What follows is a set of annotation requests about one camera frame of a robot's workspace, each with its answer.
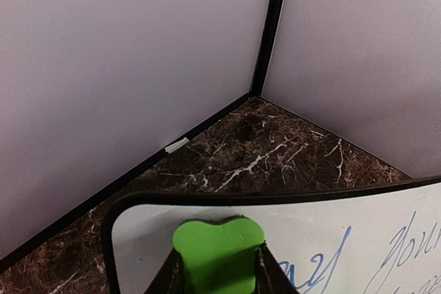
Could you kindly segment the white whiteboard black frame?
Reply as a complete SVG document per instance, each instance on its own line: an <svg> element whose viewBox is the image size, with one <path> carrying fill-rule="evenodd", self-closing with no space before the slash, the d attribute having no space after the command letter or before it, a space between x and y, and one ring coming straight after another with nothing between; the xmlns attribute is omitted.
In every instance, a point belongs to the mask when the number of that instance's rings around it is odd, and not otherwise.
<svg viewBox="0 0 441 294"><path fill-rule="evenodd" d="M142 293L188 220L257 222L301 293L439 293L440 179L313 193L134 193L101 225L112 293Z"/></svg>

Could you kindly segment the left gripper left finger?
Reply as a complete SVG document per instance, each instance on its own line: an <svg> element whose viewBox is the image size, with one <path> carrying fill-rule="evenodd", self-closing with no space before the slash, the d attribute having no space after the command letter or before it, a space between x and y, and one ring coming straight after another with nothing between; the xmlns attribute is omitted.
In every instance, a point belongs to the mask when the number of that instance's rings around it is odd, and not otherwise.
<svg viewBox="0 0 441 294"><path fill-rule="evenodd" d="M182 294L185 289L183 259L171 251L144 294Z"/></svg>

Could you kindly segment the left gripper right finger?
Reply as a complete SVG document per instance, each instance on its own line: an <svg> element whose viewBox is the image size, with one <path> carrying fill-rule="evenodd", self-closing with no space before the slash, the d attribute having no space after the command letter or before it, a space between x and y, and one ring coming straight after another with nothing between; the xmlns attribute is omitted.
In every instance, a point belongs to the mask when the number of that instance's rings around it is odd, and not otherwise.
<svg viewBox="0 0 441 294"><path fill-rule="evenodd" d="M256 250L256 292L298 294L266 244L261 244Z"/></svg>

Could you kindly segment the green whiteboard eraser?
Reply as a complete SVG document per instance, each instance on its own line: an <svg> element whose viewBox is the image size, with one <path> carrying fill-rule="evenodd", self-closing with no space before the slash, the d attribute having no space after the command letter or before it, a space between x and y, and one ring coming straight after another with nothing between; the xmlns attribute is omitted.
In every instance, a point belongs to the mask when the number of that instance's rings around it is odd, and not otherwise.
<svg viewBox="0 0 441 294"><path fill-rule="evenodd" d="M256 251L264 243L263 229L249 218L182 223L172 244L183 259L183 292L254 293Z"/></svg>

